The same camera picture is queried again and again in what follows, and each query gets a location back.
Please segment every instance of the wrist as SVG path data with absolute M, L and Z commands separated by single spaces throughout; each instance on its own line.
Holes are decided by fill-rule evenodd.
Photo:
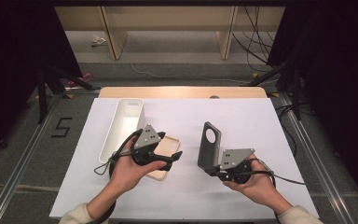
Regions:
M 266 204 L 266 206 L 272 209 L 277 215 L 280 215 L 293 207 L 279 192 L 270 197 L 268 201 L 269 203 Z

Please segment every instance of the white table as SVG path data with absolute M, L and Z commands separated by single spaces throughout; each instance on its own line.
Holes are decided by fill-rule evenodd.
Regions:
M 111 218 L 144 221 L 257 221 L 275 218 L 265 206 L 251 202 L 210 177 L 197 159 L 205 121 L 222 132 L 221 149 L 255 149 L 276 175 L 303 179 L 283 134 L 270 99 L 144 99 L 145 121 L 157 132 L 180 139 L 182 158 L 163 181 L 144 177 L 122 195 Z M 95 99 L 51 217 L 92 199 L 107 183 L 99 176 L 99 154 L 118 98 Z M 318 216 L 305 186 L 277 179 L 277 189 L 292 204 L 301 204 Z

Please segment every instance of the white sleeve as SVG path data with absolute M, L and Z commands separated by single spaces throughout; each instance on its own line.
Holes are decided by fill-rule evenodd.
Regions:
M 322 222 L 311 215 L 302 206 L 296 205 L 286 212 L 278 215 L 278 219 L 282 224 L 321 224 Z
M 86 203 L 81 203 L 74 210 L 65 213 L 60 220 L 60 224 L 88 223 L 93 220 L 87 211 Z

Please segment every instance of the white rectangular tray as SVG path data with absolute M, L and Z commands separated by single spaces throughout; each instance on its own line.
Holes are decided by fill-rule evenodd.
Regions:
M 144 101 L 135 98 L 120 99 L 103 143 L 100 162 L 107 163 L 126 138 L 144 126 Z

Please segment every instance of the person's right hand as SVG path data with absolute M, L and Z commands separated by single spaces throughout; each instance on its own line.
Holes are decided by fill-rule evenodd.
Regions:
M 256 156 L 251 155 L 249 159 L 256 159 Z M 252 161 L 252 170 L 265 171 L 266 168 L 259 161 Z M 278 215 L 292 207 L 292 205 L 275 189 L 268 175 L 252 175 L 245 184 L 237 184 L 231 181 L 224 181 L 223 184 L 242 193 L 253 202 L 271 208 Z

